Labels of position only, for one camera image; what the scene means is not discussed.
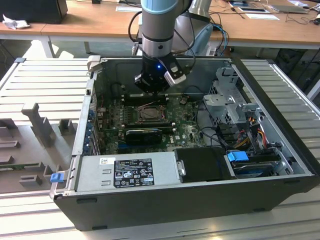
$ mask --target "desk leg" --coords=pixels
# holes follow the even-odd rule
[[[43,47],[45,56],[47,58],[55,58],[56,55],[55,55],[55,52],[54,52],[54,50],[52,48],[51,41],[50,40],[48,41],[47,39],[42,39],[41,43],[42,43],[42,47]]]
[[[318,82],[313,86],[313,88],[310,90],[310,92],[307,94],[307,97],[313,101],[315,97],[319,94],[320,92],[320,79]]]
[[[84,42],[84,48],[85,48],[85,53],[90,54],[91,50],[90,50],[90,45],[88,41]]]
[[[262,55],[262,53],[264,52],[264,50],[265,50],[265,49],[264,49],[263,47],[260,47],[255,56],[256,56],[257,58],[260,58],[261,55]]]

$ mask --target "black cable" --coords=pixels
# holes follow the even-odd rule
[[[286,17],[285,17],[285,22],[290,22],[290,21],[294,21],[296,22],[297,24],[301,24],[301,25],[308,25],[309,22],[311,22],[311,20],[307,17],[300,17],[300,19],[303,21],[303,22],[299,22],[298,20],[296,19],[293,19],[292,17],[289,16],[289,13],[286,14]]]
[[[234,7],[232,7],[232,8],[230,8],[233,12],[235,12],[236,14],[238,14],[242,19],[245,19],[245,17],[244,16],[242,16],[239,12],[237,12],[237,10],[234,8]]]
[[[180,33],[178,33],[178,31],[176,30],[176,29],[174,29],[174,32],[178,35],[178,37],[187,45],[187,46],[189,46],[188,45],[188,43],[186,42],[186,40],[184,40],[184,38],[180,35]],[[194,68],[194,66],[195,66],[195,64],[196,64],[196,55],[195,55],[195,52],[190,48],[189,49],[189,51],[191,51],[191,53],[192,53],[192,58],[193,58],[193,63],[192,63],[192,65],[189,67],[189,69],[188,69],[188,72],[190,72],[193,68]]]
[[[313,58],[311,59],[311,61],[307,64],[307,66],[304,68],[304,70],[301,72],[300,76],[298,77],[296,84],[299,83],[300,78],[302,77],[302,75],[305,73],[305,71],[309,68],[311,62],[313,62],[313,60],[316,58],[316,56],[318,55],[318,53],[320,52],[320,48],[318,49],[318,51],[316,51],[315,55],[313,56]]]
[[[190,17],[190,12],[189,12],[189,10],[187,10],[187,12],[188,12],[189,21],[190,21],[190,26],[191,26],[191,30],[192,30],[192,34],[193,34],[193,42],[191,43],[191,46],[190,46],[190,49],[192,49],[192,47],[195,45],[196,36],[195,36],[194,24],[192,23],[192,19],[191,19],[191,17]]]
[[[16,58],[14,56],[12,56],[12,54],[8,51],[8,49],[5,47],[5,45],[3,45],[2,42],[0,42],[0,45],[4,48],[4,50],[12,57],[13,60],[16,60]]]
[[[131,41],[134,42],[134,43],[137,41],[137,39],[134,39],[134,38],[132,37],[132,35],[131,35],[131,26],[132,26],[132,23],[134,22],[134,20],[136,19],[136,17],[137,17],[138,15],[140,15],[140,14],[142,14],[142,11],[136,12],[136,13],[133,15],[133,17],[131,18],[130,23],[129,23],[129,26],[128,26],[128,35],[129,35],[129,38],[130,38]]]

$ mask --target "power supply label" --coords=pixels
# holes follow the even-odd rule
[[[113,180],[116,188],[155,185],[151,158],[114,161]]]

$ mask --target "wooden desk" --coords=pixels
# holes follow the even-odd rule
[[[290,4],[286,0],[269,0],[269,3]],[[309,1],[306,3],[311,6],[314,4]],[[293,49],[320,47],[320,26],[313,23],[302,25],[294,21],[286,22],[286,13],[274,14],[280,20],[249,19],[245,14],[242,14],[245,18],[242,19],[240,15],[234,14],[229,4],[223,0],[212,0],[211,5],[211,11],[220,13],[223,28],[230,37],[229,46]],[[118,12],[117,3],[91,4],[90,0],[68,0],[67,6],[68,13],[62,24],[33,23],[31,28],[19,30],[7,29],[0,25],[0,39],[41,40],[48,58],[54,57],[51,41],[130,42],[128,25],[134,12]],[[316,12],[289,16],[302,22],[301,17],[312,19]],[[213,14],[212,18],[219,23],[217,14]],[[132,24],[131,31],[138,31],[138,18]],[[217,46],[221,39],[220,32],[212,33],[213,45]]]
[[[278,5],[289,5],[286,0],[269,0],[269,3]],[[212,1],[210,8],[213,12],[220,13],[223,29],[229,34],[230,46],[242,47],[268,47],[268,48],[297,48],[297,49],[318,49],[320,47],[320,26],[313,23],[299,24],[293,20],[286,22],[286,13],[275,13],[274,16],[280,20],[250,19],[245,14],[235,14],[230,5],[222,0]],[[301,18],[315,19],[317,13],[310,11],[308,14],[290,13],[289,17],[303,23]],[[217,14],[211,15],[216,23],[219,23]],[[214,32],[212,41],[221,41],[220,32]]]
[[[68,13],[62,24],[47,24],[41,31],[49,36],[129,38],[128,25],[134,12],[116,11],[118,4],[91,1],[67,1]],[[138,31],[138,17],[132,24],[132,33]]]

